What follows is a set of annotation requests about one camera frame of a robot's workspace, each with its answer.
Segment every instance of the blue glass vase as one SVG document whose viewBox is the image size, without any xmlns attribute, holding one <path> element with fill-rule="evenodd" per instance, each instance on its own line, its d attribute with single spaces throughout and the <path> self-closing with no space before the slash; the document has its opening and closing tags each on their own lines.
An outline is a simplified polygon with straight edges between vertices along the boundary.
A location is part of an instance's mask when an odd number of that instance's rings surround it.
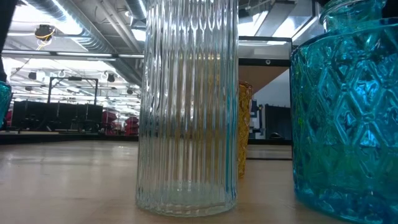
<svg viewBox="0 0 398 224">
<path fill-rule="evenodd" d="M 0 127 L 2 121 L 7 113 L 8 104 L 11 99 L 11 86 L 7 83 L 0 81 Z"/>
<path fill-rule="evenodd" d="M 331 0 L 327 33 L 292 54 L 297 198 L 359 223 L 398 223 L 398 19 Z"/>
</svg>

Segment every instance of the fluorescent light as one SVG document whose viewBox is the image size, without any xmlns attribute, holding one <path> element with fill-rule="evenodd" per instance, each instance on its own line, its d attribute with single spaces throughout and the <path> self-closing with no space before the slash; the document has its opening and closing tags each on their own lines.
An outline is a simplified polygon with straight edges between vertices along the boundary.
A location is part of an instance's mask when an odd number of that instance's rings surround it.
<svg viewBox="0 0 398 224">
<path fill-rule="evenodd" d="M 131 55 L 119 54 L 119 57 L 121 57 L 121 58 L 144 58 L 144 55 L 143 54 L 131 54 Z"/>
<path fill-rule="evenodd" d="M 287 44 L 288 42 L 286 41 L 268 41 L 267 45 L 284 45 Z"/>
<path fill-rule="evenodd" d="M 146 38 L 145 31 L 137 30 L 137 29 L 131 29 L 131 31 L 138 41 L 145 41 L 145 38 Z"/>
<path fill-rule="evenodd" d="M 116 58 L 87 58 L 87 60 L 91 61 L 107 61 L 107 62 L 114 62 L 116 61 Z"/>
<path fill-rule="evenodd" d="M 2 54 L 17 54 L 17 55 L 50 55 L 50 52 L 43 52 L 37 50 L 3 50 Z"/>
<path fill-rule="evenodd" d="M 48 94 L 45 93 L 39 93 L 36 91 L 32 91 L 32 93 L 14 93 L 14 96 L 28 96 L 30 98 L 39 98 L 39 99 L 47 99 Z M 77 100 L 93 100 L 92 96 L 85 96 L 85 95 L 72 95 L 72 94 L 54 94 L 51 95 L 51 99 L 60 99 L 60 98 L 65 98 L 65 97 L 73 97 L 76 98 Z M 128 102 L 131 105 L 131 108 L 133 106 L 140 106 L 141 103 L 139 102 L 140 99 L 136 97 L 123 97 L 123 96 L 110 96 L 111 100 L 116 100 L 117 102 Z M 97 96 L 98 101 L 107 101 L 105 96 Z"/>
<path fill-rule="evenodd" d="M 273 45 L 273 42 L 278 42 L 278 44 L 286 44 L 286 41 L 259 41 L 259 42 L 248 42 L 248 41 L 241 41 L 239 42 L 239 46 L 247 46 L 247 47 L 266 47 L 269 45 Z"/>
<path fill-rule="evenodd" d="M 7 36 L 10 36 L 10 37 L 24 37 L 24 36 L 30 36 L 30 35 L 35 35 L 35 34 L 32 32 L 23 33 L 23 32 L 18 32 L 18 31 L 15 31 L 15 32 L 10 31 L 7 33 Z"/>
<path fill-rule="evenodd" d="M 107 86 L 99 86 L 98 89 L 100 90 L 113 90 L 113 87 L 107 87 Z"/>
<path fill-rule="evenodd" d="M 77 57 L 112 57 L 111 54 L 92 54 L 92 53 L 80 53 L 80 52 L 58 52 L 59 56 L 77 56 Z"/>
</svg>

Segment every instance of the wooden tabletop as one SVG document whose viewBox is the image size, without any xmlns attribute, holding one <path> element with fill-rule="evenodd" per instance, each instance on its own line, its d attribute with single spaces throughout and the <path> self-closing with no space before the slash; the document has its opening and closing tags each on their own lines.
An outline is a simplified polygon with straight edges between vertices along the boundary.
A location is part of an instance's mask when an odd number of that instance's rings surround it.
<svg viewBox="0 0 398 224">
<path fill-rule="evenodd" d="M 342 223 L 296 201 L 291 161 L 247 161 L 229 212 L 155 215 L 135 205 L 136 162 L 131 142 L 0 146 L 0 223 Z"/>
</svg>

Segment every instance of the diamond pattern glass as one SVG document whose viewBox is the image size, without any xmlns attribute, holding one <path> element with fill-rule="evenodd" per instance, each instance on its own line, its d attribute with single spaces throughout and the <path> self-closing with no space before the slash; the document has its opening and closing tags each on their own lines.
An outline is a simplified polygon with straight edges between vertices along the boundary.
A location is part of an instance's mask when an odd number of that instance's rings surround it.
<svg viewBox="0 0 398 224">
<path fill-rule="evenodd" d="M 345 10 L 364 2 L 384 4 Z M 398 223 L 398 20 L 325 10 L 329 32 L 292 55 L 296 195 L 346 220 Z"/>
<path fill-rule="evenodd" d="M 138 206 L 204 216 L 236 203 L 238 5 L 149 0 Z"/>
<path fill-rule="evenodd" d="M 11 87 L 2 81 L 0 81 L 0 126 L 6 115 L 8 104 L 11 97 Z"/>
</svg>

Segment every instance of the metal duct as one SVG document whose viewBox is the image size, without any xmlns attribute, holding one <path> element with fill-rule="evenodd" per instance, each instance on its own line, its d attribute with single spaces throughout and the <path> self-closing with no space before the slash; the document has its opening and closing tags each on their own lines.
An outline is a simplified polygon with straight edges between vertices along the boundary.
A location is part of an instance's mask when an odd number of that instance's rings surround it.
<svg viewBox="0 0 398 224">
<path fill-rule="evenodd" d="M 80 9 L 71 0 L 24 0 L 26 3 L 35 7 L 44 14 L 52 16 L 59 23 L 73 21 L 83 32 L 80 34 L 84 38 L 73 39 L 76 43 L 87 49 L 89 52 L 96 53 L 115 53 L 112 45 L 102 36 L 99 30 L 91 21 L 80 11 Z M 116 59 L 114 62 L 107 62 L 113 66 L 121 76 L 129 83 L 135 83 L 141 86 L 141 72 L 130 67 L 122 59 Z"/>
<path fill-rule="evenodd" d="M 147 17 L 147 7 L 144 0 L 126 0 L 127 7 L 134 20 L 141 21 Z"/>
<path fill-rule="evenodd" d="M 135 23 L 132 24 L 131 29 L 145 31 L 147 29 L 147 26 L 146 26 L 145 22 L 143 22 L 143 21 L 136 21 Z"/>
</svg>

